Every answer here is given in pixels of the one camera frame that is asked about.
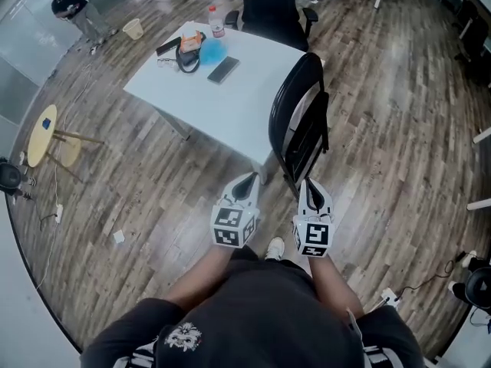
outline wooden floor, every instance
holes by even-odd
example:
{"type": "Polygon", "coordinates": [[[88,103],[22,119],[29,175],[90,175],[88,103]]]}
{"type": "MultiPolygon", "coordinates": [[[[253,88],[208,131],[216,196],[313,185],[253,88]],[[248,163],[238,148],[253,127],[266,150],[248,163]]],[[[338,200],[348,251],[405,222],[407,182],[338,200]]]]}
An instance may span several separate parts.
{"type": "MultiPolygon", "coordinates": [[[[228,181],[250,170],[247,159],[199,132],[182,141],[149,104],[123,91],[157,45],[184,21],[206,21],[212,3],[225,11],[242,0],[126,0],[117,6],[108,21],[121,27],[140,18],[145,35],[131,41],[119,33],[95,57],[85,43],[77,45],[82,51],[69,51],[15,144],[15,154],[27,148],[32,122],[51,103],[60,110],[58,128],[106,142],[84,144],[73,167],[84,184],[58,169],[64,214],[41,286],[83,347],[139,299],[162,297],[203,254],[212,204],[228,181]],[[120,229],[126,241],[116,245],[113,233],[120,229]]],[[[331,95],[331,149],[311,177],[333,196],[337,231],[331,256],[367,309],[387,287],[399,291],[442,273],[462,250],[484,255],[489,211],[468,212],[465,206],[491,196],[489,141],[472,144],[479,128],[491,126],[491,97],[453,60],[452,14],[435,0],[383,0],[378,11],[373,3],[298,0],[320,16],[311,49],[326,61],[331,95]]],[[[46,159],[31,174],[38,179],[32,193],[41,216],[52,213],[53,163],[46,159]]],[[[295,201],[278,168],[259,207],[265,219],[253,248],[264,250],[272,236],[282,235],[288,254],[298,260],[291,230],[295,201]]],[[[39,282],[54,219],[40,232],[32,202],[18,200],[12,208],[39,282]]],[[[453,279],[464,280],[465,272],[457,269],[453,279]]],[[[466,310],[447,282],[407,291],[400,304],[402,318],[430,357],[466,310]]]]}

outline smartphone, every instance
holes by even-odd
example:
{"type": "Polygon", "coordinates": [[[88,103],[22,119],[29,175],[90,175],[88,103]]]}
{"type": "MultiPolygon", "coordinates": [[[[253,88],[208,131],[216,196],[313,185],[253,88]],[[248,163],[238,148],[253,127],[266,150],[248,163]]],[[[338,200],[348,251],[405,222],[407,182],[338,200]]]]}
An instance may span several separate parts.
{"type": "Polygon", "coordinates": [[[170,51],[175,48],[177,45],[181,43],[181,37],[174,38],[172,41],[166,42],[164,45],[159,46],[155,52],[157,53],[157,57],[162,56],[162,54],[170,51]]]}
{"type": "Polygon", "coordinates": [[[240,61],[236,58],[227,56],[213,72],[208,75],[208,79],[214,83],[221,84],[232,70],[239,65],[240,61]]]}

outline chair armrest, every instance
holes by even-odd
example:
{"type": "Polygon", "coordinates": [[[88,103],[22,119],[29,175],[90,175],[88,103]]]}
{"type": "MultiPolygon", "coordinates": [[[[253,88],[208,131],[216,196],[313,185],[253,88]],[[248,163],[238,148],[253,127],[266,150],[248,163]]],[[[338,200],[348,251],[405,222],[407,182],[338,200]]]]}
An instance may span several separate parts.
{"type": "Polygon", "coordinates": [[[312,8],[302,8],[302,11],[307,18],[307,21],[319,21],[317,12],[315,12],[312,8]]]}
{"type": "Polygon", "coordinates": [[[231,11],[225,17],[225,25],[232,26],[234,30],[239,30],[237,21],[239,20],[239,11],[231,11]]]}

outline round wooden table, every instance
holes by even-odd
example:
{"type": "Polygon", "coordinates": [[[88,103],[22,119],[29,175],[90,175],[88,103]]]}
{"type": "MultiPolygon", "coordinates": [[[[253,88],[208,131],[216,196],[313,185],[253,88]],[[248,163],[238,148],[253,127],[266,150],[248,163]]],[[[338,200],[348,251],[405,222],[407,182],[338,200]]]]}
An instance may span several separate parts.
{"type": "Polygon", "coordinates": [[[86,136],[79,135],[78,133],[69,133],[65,131],[56,130],[54,128],[58,111],[55,105],[50,105],[43,110],[41,115],[36,121],[34,128],[31,132],[31,138],[28,144],[28,164],[30,167],[36,167],[44,158],[44,155],[53,161],[56,165],[70,173],[75,179],[82,182],[81,178],[75,175],[69,166],[73,165],[81,151],[81,140],[88,142],[94,142],[104,144],[101,140],[96,140],[86,136]],[[60,140],[61,144],[61,162],[54,158],[49,152],[48,148],[51,143],[51,139],[60,140]]]}

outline shoe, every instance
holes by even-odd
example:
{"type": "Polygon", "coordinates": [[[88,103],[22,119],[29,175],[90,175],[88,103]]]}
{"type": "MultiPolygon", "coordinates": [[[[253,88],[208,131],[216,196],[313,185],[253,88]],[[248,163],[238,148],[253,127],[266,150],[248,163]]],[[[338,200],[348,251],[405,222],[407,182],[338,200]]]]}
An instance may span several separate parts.
{"type": "Polygon", "coordinates": [[[469,252],[466,257],[462,260],[462,268],[468,268],[470,265],[470,259],[475,258],[477,256],[477,252],[472,250],[469,252]]]}
{"type": "Polygon", "coordinates": [[[275,259],[279,261],[285,253],[285,242],[281,237],[275,237],[269,242],[268,251],[266,252],[266,259],[275,259]]]}
{"type": "Polygon", "coordinates": [[[455,281],[450,281],[447,285],[447,289],[452,292],[453,294],[453,286],[456,284],[455,281]]]}

